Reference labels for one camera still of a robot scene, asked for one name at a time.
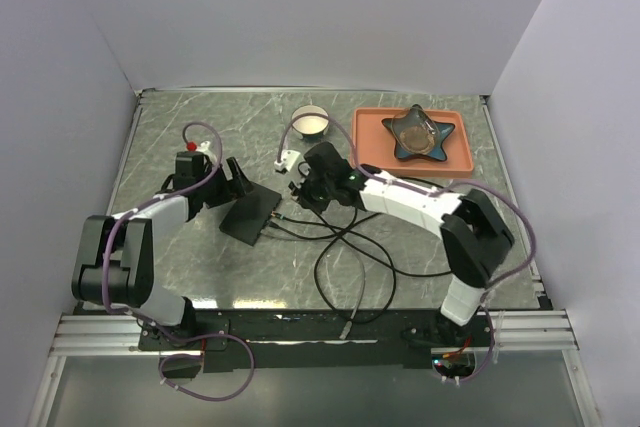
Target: gray wall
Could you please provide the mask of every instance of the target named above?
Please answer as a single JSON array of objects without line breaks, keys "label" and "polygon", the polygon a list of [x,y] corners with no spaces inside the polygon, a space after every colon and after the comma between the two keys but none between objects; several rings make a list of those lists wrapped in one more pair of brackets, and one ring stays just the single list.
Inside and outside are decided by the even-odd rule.
[{"label": "gray wall", "polygon": [[540,0],[86,0],[135,89],[490,93]]},{"label": "gray wall", "polygon": [[40,383],[84,217],[104,209],[134,97],[81,0],[0,0],[0,424]]},{"label": "gray wall", "polygon": [[492,96],[606,425],[639,425],[640,0],[543,0]]}]

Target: metal frame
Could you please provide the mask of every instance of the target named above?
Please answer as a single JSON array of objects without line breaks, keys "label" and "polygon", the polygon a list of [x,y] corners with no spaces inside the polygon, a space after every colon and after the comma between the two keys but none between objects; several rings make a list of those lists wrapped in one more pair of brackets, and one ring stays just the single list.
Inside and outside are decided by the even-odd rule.
[{"label": "metal frame", "polygon": [[[493,311],[491,318],[496,325],[496,346],[499,350],[577,349],[565,311]],[[133,317],[65,315],[60,320],[49,355],[51,357],[157,356],[157,352],[138,350],[140,330],[140,326]],[[451,348],[432,349],[432,352],[450,350]]]},{"label": "metal frame", "polygon": [[[211,87],[157,90],[165,92],[294,92],[309,90],[354,91],[362,89],[327,89],[318,87]],[[123,149],[107,212],[111,212],[113,207],[118,191],[119,180],[122,177],[124,165],[140,121],[140,115],[142,113],[140,99],[142,99],[143,96],[144,91],[138,96],[138,106],[134,112],[131,129]],[[505,173],[509,194],[517,205],[513,185],[511,184],[511,179],[509,178],[504,157],[500,150],[491,116],[485,102],[482,102],[482,109],[491,131],[500,164]],[[518,226],[525,247],[529,248],[526,231],[519,220]],[[531,275],[534,280],[536,292],[539,292],[540,295],[545,295],[544,285],[542,284],[540,273],[535,262],[531,264]],[[568,376],[584,425],[587,427],[598,427],[602,425],[588,379],[580,361],[578,345],[568,315],[564,310],[492,311],[490,315],[496,326],[496,349],[498,351],[561,351],[565,359]],[[27,425],[29,427],[46,426],[67,357],[158,355],[157,352],[141,352],[138,350],[140,330],[140,326],[138,326],[135,319],[131,317],[110,317],[105,315],[62,316],[53,339],[43,379]],[[433,349],[432,352],[440,353],[446,350],[448,349]],[[486,348],[473,350],[486,351]]]}]

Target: gray marble table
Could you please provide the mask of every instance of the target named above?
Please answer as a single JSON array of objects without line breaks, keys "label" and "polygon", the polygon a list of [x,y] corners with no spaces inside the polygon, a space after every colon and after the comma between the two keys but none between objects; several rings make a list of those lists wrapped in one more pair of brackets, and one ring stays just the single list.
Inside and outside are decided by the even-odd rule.
[{"label": "gray marble table", "polygon": [[[172,172],[175,154],[183,149],[182,126],[202,120],[220,132],[226,156],[238,159],[254,182],[281,192],[280,211],[305,220],[316,220],[288,196],[285,176],[275,174],[273,161],[284,121],[303,105],[327,109],[343,125],[351,125],[356,107],[409,107],[455,110],[463,115],[473,158],[474,178],[507,194],[505,175],[491,131],[478,97],[431,96],[424,94],[376,92],[145,92],[142,109],[128,157],[117,189],[114,212],[129,209],[156,192]],[[194,140],[206,140],[204,129],[193,128]],[[348,147],[340,132],[331,128],[327,140],[345,156]],[[305,151],[311,144],[290,136],[289,147]],[[249,247],[222,234],[218,225],[229,206],[201,212],[176,234],[167,238],[155,253],[156,278],[169,290],[190,297],[197,307],[220,308],[326,308],[313,282],[313,265],[326,244],[285,241],[261,236]],[[513,268],[524,256],[514,216],[498,207],[518,242],[501,270]],[[332,205],[326,217],[345,225],[352,210]],[[323,228],[287,225],[307,235],[322,235]],[[435,273],[448,269],[442,245],[423,229],[388,216],[380,216],[359,227],[390,252],[396,265],[415,273]],[[273,231],[274,235],[283,235]],[[372,254],[375,247],[354,239]],[[361,267],[347,247],[335,246],[321,266],[321,282],[334,303],[352,308],[360,287]],[[391,290],[391,274],[373,261],[363,259],[366,268],[364,308],[381,307]],[[399,276],[396,308],[437,307],[442,302],[450,277],[412,279]],[[492,308],[538,308],[533,280],[528,270],[496,289]]]}]

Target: small white bowl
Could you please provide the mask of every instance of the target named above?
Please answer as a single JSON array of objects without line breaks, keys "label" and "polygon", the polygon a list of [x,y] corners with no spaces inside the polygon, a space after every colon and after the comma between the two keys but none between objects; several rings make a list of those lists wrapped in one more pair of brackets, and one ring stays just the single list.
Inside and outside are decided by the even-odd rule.
[{"label": "small white bowl", "polygon": [[[291,119],[293,120],[302,114],[311,113],[328,115],[327,111],[322,107],[318,107],[317,105],[305,105],[304,107],[296,109],[295,112],[291,114]],[[300,138],[317,140],[324,136],[327,130],[329,130],[329,121],[321,117],[308,116],[296,120],[292,127]]]}]

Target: glass star-shaped bowl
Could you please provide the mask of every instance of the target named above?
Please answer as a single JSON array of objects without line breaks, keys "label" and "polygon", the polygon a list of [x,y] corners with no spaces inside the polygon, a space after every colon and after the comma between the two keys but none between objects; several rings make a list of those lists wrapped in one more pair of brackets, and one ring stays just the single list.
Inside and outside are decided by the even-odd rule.
[{"label": "glass star-shaped bowl", "polygon": [[436,122],[418,104],[394,117],[382,119],[382,125],[396,139],[393,155],[398,160],[447,160],[442,143],[455,129],[454,124]]}]

